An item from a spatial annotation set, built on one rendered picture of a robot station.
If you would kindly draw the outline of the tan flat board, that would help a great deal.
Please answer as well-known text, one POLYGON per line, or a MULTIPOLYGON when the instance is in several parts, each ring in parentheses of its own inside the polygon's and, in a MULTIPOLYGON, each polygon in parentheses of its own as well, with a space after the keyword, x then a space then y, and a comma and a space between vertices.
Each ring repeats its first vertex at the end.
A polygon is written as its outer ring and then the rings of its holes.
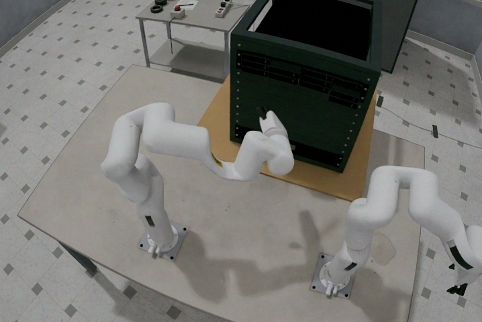
MULTIPOLYGON (((353 202, 363 197, 377 100, 377 88, 343 173, 294 159, 285 175, 273 174, 267 161, 260 174, 296 184, 339 199, 353 202)), ((197 124, 208 130, 212 154, 224 162, 235 163, 242 144, 230 141, 230 74, 197 124)))

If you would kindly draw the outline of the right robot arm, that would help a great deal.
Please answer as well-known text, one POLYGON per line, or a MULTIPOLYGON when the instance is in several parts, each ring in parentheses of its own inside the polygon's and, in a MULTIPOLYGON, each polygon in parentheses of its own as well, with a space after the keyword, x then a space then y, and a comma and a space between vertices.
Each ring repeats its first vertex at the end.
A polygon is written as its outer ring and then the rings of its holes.
POLYGON ((465 230, 459 213, 440 199, 438 177, 420 168, 380 166, 371 175, 367 198, 354 200, 347 210, 342 249, 320 270, 325 295, 343 289, 356 269, 367 263, 374 230, 395 216, 399 189, 409 189, 409 216, 440 238, 452 263, 482 274, 482 227, 465 230))

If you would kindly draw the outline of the dark green open box frame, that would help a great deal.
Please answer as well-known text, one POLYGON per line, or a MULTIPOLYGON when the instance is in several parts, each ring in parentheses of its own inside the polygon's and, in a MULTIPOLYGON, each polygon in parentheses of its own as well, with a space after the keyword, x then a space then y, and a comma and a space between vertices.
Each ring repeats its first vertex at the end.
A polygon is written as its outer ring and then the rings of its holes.
POLYGON ((256 108, 266 103, 287 130, 295 160, 343 173, 381 75, 382 1, 356 1, 372 5, 371 13, 338 0, 272 0, 255 32, 248 30, 269 0, 252 4, 230 33, 230 141, 262 132, 256 108), (242 72, 242 51, 363 83, 357 110, 328 101, 329 94, 242 72))

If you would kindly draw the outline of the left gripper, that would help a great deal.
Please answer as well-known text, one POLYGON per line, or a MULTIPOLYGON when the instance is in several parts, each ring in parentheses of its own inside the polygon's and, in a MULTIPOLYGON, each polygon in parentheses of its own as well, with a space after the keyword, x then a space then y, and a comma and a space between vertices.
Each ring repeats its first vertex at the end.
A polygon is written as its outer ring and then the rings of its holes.
POLYGON ((287 134, 287 130, 278 117, 272 111, 268 112, 268 106, 266 103, 260 105, 256 109, 260 114, 260 126, 264 135, 273 130, 280 130, 287 134), (264 114, 265 111, 267 114, 264 114))

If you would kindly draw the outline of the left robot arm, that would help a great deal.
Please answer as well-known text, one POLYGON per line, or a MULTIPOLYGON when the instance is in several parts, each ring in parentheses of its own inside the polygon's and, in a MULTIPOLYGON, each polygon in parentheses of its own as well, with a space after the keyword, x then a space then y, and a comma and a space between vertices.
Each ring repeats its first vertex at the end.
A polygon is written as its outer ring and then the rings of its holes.
POLYGON ((173 249, 179 236, 164 210, 163 177, 147 156, 138 153, 141 133, 144 147, 149 152, 199 160, 226 180, 253 181, 265 161, 276 175, 285 175, 294 166, 289 139, 280 130, 266 135, 249 131, 235 163, 232 163, 219 160, 212 154, 206 128, 175 123, 175 109, 168 103, 152 103, 122 115, 113 126, 101 171, 129 201, 136 204, 136 215, 148 232, 149 254, 154 250, 158 254, 173 249))

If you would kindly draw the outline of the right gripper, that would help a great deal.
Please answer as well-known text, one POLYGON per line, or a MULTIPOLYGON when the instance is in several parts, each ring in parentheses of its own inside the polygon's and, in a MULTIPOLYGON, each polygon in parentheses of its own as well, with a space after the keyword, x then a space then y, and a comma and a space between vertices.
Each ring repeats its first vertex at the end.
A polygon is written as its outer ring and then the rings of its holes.
POLYGON ((451 287, 447 290, 447 292, 450 294, 456 293, 460 296, 464 296, 467 286, 472 284, 481 276, 481 274, 470 274, 465 272, 454 264, 451 264, 449 268, 454 270, 454 287, 451 287), (457 288, 457 286, 460 287, 457 288))

